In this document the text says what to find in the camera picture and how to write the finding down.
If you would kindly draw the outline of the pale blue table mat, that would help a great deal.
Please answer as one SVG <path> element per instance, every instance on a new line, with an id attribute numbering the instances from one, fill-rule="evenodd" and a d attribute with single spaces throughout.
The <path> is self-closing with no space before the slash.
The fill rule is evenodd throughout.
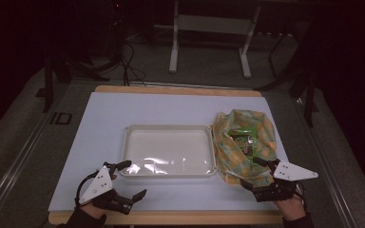
<path id="1" fill-rule="evenodd" d="M 255 110 L 271 117 L 263 98 L 100 93 L 90 95 L 84 116 L 49 211 L 74 208 L 78 185 L 104 162 L 122 160 L 125 129 L 132 124 L 210 125 L 219 112 L 233 109 Z M 271 202 L 257 202 L 252 193 L 237 185 L 226 184 L 218 174 L 209 178 L 126 178 L 115 180 L 122 196 L 146 191 L 132 210 L 138 211 L 249 211 L 274 210 Z"/>

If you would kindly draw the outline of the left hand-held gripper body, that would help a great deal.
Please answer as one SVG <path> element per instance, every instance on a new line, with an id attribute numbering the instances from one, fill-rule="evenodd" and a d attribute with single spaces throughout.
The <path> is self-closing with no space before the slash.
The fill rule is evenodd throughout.
<path id="1" fill-rule="evenodd" d="M 112 182 L 115 179 L 116 175 L 109 173 L 109 169 L 104 165 L 100 170 L 88 175 L 77 188 L 77 207 L 79 208 L 106 191 L 114 189 Z M 115 192 L 113 204 L 110 204 L 109 210 L 128 215 L 134 203 L 133 200 L 121 197 L 116 190 Z"/>

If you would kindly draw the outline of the yellow patterned snack bag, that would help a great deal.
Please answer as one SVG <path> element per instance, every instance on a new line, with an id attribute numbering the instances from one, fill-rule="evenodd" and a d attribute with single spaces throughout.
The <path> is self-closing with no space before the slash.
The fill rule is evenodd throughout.
<path id="1" fill-rule="evenodd" d="M 263 112 L 234 109 L 229 114 L 220 112 L 212 125 L 216 164 L 221 178 L 228 184 L 239 184 L 240 179 L 255 186 L 273 182 L 267 167 L 249 161 L 228 135 L 231 129 L 252 127 L 256 129 L 256 157 L 266 161 L 277 158 L 275 128 Z"/>

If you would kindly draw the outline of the person's left hand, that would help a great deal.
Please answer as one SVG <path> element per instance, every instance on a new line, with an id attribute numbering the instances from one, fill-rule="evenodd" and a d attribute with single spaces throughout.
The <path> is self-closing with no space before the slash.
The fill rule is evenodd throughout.
<path id="1" fill-rule="evenodd" d="M 83 204 L 79 209 L 94 219 L 100 219 L 109 210 L 110 204 L 113 204 L 113 197 L 115 194 L 116 192 L 114 189 L 108 190 L 92 199 L 89 203 Z"/>

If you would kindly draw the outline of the metal floor rail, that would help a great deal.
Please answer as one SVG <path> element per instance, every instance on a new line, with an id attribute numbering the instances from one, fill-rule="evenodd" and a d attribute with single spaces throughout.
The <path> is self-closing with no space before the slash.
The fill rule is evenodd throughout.
<path id="1" fill-rule="evenodd" d="M 305 102 L 294 99 L 298 115 L 312 141 L 314 158 L 339 217 L 340 228 L 358 228 L 354 183 L 364 181 L 355 156 L 324 102 L 317 103 L 310 126 L 303 118 Z"/>
<path id="2" fill-rule="evenodd" d="M 0 180 L 0 209 L 5 202 L 6 198 L 10 194 L 11 189 L 20 177 L 29 157 L 33 153 L 33 150 L 38 143 L 44 127 L 49 119 L 49 114 L 44 114 L 38 124 L 33 128 L 28 139 L 23 145 L 17 157 L 9 166 L 9 169 Z"/>

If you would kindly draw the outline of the white metal stand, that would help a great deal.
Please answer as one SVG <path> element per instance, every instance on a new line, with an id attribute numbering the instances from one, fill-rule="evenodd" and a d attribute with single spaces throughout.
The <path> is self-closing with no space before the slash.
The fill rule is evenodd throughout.
<path id="1" fill-rule="evenodd" d="M 252 73 L 249 66 L 247 52 L 255 33 L 256 24 L 259 20 L 261 6 L 256 6 L 251 19 L 221 18 L 210 16 L 199 16 L 179 13 L 179 0 L 174 0 L 173 13 L 173 40 L 170 54 L 170 73 L 175 73 L 178 68 L 179 57 L 179 31 L 202 31 L 214 33 L 228 33 L 245 35 L 246 40 L 239 47 L 240 64 L 244 78 L 251 78 Z"/>

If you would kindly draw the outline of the person's right hand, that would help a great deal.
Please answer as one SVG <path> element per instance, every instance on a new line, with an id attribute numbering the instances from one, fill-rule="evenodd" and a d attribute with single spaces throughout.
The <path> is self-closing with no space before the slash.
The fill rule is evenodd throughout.
<path id="1" fill-rule="evenodd" d="M 297 195 L 293 195 L 290 199 L 277 200 L 275 205 L 286 220 L 296 220 L 306 216 L 303 201 Z"/>

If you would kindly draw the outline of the green snack packet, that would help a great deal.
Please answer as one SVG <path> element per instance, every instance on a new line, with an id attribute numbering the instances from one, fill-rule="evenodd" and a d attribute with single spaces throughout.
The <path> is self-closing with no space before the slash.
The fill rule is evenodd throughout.
<path id="1" fill-rule="evenodd" d="M 228 131 L 228 135 L 250 162 L 258 155 L 256 149 L 257 133 L 255 128 L 242 127 L 239 129 L 231 129 Z"/>

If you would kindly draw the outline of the wooden table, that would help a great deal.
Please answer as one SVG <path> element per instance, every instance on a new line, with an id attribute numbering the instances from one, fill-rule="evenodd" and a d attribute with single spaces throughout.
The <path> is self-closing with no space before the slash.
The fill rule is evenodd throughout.
<path id="1" fill-rule="evenodd" d="M 255 97 L 263 98 L 257 91 L 228 90 L 214 88 L 182 88 L 182 87 L 144 87 L 99 85 L 94 92 L 100 93 L 133 93 L 157 95 L 195 95 L 195 96 L 225 96 L 225 97 Z M 50 212 L 48 220 L 52 224 L 68 221 L 71 210 Z M 280 213 L 274 210 L 249 211 L 131 211 L 128 215 L 110 212 L 107 215 L 109 225 L 266 225 L 279 224 Z"/>

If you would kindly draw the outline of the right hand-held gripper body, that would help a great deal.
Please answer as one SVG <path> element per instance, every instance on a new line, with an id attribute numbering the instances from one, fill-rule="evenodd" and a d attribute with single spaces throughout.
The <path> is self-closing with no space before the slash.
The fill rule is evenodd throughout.
<path id="1" fill-rule="evenodd" d="M 268 186 L 254 187 L 252 191 L 257 202 L 288 200 L 295 194 L 300 181 L 318 177 L 315 171 L 280 160 L 277 168 L 271 172 L 273 182 Z"/>

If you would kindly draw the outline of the white plastic tray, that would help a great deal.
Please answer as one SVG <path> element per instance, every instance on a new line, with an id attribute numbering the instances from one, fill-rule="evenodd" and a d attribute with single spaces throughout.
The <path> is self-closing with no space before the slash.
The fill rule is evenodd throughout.
<path id="1" fill-rule="evenodd" d="M 133 124 L 125 130 L 125 177 L 209 177 L 217 165 L 207 125 Z"/>

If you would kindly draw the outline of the black floor bracket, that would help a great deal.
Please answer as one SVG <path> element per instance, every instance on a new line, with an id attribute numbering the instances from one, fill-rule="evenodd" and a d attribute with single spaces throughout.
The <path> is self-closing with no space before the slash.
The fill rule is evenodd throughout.
<path id="1" fill-rule="evenodd" d="M 70 124 L 72 120 L 71 113 L 65 112 L 55 112 L 51 117 L 49 123 L 50 124 Z"/>

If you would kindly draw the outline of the black metal stand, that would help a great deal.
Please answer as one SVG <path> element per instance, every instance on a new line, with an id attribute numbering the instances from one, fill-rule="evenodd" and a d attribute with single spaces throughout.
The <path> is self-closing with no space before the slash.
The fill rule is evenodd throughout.
<path id="1" fill-rule="evenodd" d="M 298 47 L 287 66 L 280 72 L 277 79 L 269 84 L 255 87 L 256 91 L 269 91 L 289 81 L 292 85 L 289 89 L 291 98 L 303 100 L 303 116 L 306 123 L 313 127 L 313 108 L 317 80 L 317 55 L 315 46 L 318 38 L 308 30 L 300 40 Z"/>
<path id="2" fill-rule="evenodd" d="M 68 84 L 71 81 L 69 67 L 75 67 L 94 80 L 108 81 L 107 78 L 100 76 L 86 65 L 71 59 L 63 53 L 51 55 L 45 60 L 44 87 L 40 88 L 36 94 L 37 97 L 43 97 L 45 99 L 44 113 L 47 113 L 53 104 L 53 75 L 56 75 L 60 82 Z"/>

